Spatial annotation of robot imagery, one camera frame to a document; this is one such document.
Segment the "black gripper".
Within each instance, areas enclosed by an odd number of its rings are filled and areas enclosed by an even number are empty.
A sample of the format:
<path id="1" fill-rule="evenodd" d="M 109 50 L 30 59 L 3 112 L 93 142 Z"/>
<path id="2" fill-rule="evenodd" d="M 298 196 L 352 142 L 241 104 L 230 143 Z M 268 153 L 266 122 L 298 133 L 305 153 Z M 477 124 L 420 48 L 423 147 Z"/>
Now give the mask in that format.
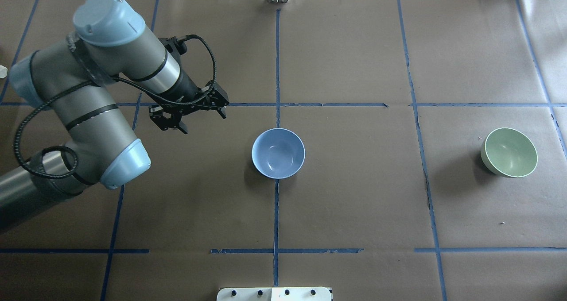
<path id="1" fill-rule="evenodd" d="M 216 111 L 221 118 L 227 118 L 229 96 L 218 83 L 208 83 L 204 89 L 197 89 L 196 97 L 188 102 L 166 103 L 159 99 L 157 104 L 148 107 L 148 117 L 161 130 L 175 129 L 187 135 L 188 128 L 182 118 L 197 111 Z"/>

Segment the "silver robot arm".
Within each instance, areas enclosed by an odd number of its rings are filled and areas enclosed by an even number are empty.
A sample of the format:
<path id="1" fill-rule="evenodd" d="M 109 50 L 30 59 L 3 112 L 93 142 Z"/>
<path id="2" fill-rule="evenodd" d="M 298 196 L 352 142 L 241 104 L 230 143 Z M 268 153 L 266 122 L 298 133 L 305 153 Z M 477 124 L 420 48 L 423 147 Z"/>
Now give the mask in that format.
<path id="1" fill-rule="evenodd" d="M 73 16 L 65 39 L 16 63 L 14 91 L 34 110 L 13 139 L 18 168 L 1 177 L 1 232 L 101 184 L 117 189 L 146 172 L 151 160 L 142 141 L 108 91 L 125 83 L 148 95 L 148 110 L 161 129 L 187 133 L 182 118 L 217 111 L 226 118 L 227 93 L 212 79 L 200 88 L 182 68 L 190 39 L 158 38 L 126 0 L 87 0 Z M 22 155 L 24 128 L 41 111 L 53 110 L 70 135 L 30 158 Z"/>

